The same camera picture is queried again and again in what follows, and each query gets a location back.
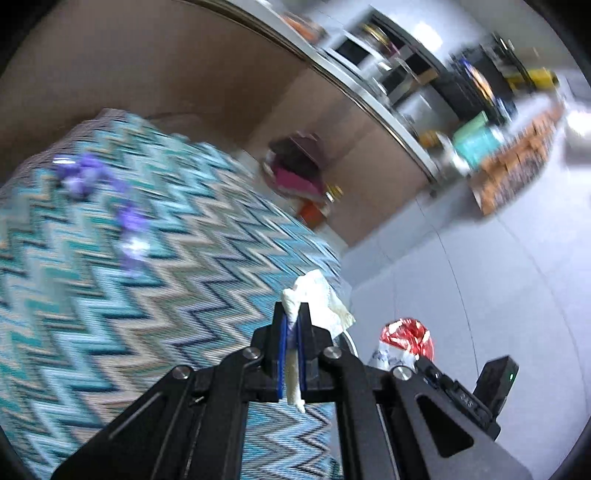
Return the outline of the white paper bag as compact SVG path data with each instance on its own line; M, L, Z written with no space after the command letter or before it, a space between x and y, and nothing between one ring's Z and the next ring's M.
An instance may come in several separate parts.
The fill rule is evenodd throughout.
M332 340L352 327L356 319L319 269L298 276L293 286L281 291L280 302L287 316L287 353L284 366L287 404L304 414L305 402L301 398L298 367L301 354L297 353L297 316L301 305L308 304L311 324L328 330Z

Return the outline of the red silver snack wrapper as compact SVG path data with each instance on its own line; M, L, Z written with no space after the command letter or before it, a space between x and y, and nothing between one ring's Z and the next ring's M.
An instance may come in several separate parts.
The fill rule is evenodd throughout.
M383 327L369 365L385 371L404 365L412 370L426 357L433 361L435 346L431 331L419 320L399 318Z

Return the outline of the brown kitchen cabinet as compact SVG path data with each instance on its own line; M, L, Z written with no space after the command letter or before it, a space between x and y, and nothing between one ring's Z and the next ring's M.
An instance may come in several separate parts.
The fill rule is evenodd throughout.
M3 2L2 173L106 108L256 158L318 135L345 192L329 224L349 245L435 177L401 122L262 3Z

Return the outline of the metal kitchen shelf rack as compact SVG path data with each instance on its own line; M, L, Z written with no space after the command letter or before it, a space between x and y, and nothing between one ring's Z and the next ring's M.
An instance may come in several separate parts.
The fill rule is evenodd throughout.
M322 51L388 108L446 71L418 39L374 8L329 38Z

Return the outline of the yellow cap oil bottle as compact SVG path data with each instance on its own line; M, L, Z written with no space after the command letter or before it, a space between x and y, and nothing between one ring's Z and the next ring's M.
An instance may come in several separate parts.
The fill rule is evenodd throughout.
M305 199L297 211L297 219L308 229L315 230L328 220L335 203L341 200L342 188L338 185L328 185L321 200Z

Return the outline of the maroon dustpan with broom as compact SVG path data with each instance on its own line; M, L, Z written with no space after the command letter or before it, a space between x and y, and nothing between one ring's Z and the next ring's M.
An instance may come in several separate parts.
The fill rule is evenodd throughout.
M280 195L321 200L327 190L322 170L328 163L320 137L297 131L267 144L262 168L267 184Z

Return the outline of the zigzag knit rug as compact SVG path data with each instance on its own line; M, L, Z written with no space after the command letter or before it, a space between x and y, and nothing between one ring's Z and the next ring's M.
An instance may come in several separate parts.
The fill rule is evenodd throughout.
M148 220L138 277L108 215L58 185L53 157L85 153L130 184ZM49 478L172 367L249 344L315 269L341 282L332 246L228 153L121 110L81 123L1 187L1 426L18 458Z

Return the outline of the patterned door mat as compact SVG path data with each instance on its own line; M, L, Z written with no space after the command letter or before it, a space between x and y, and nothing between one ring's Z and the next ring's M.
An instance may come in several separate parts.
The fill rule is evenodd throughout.
M489 216L511 203L549 161L563 103L538 114L507 146L487 157L469 181L476 203Z

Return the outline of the teal storage box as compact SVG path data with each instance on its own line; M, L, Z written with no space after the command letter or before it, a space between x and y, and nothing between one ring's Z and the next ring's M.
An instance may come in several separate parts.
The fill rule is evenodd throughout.
M452 137L454 149L472 169L477 169L504 142L503 131L489 121L484 111L465 123Z

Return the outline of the purple ribbon plastic wrapper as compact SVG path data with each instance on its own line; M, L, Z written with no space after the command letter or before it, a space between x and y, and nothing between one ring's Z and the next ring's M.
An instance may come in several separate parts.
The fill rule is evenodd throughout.
M150 253L148 220L132 199L131 186L104 161L85 153L51 161L58 185L75 202L106 213L117 229L115 252L127 276L138 277Z

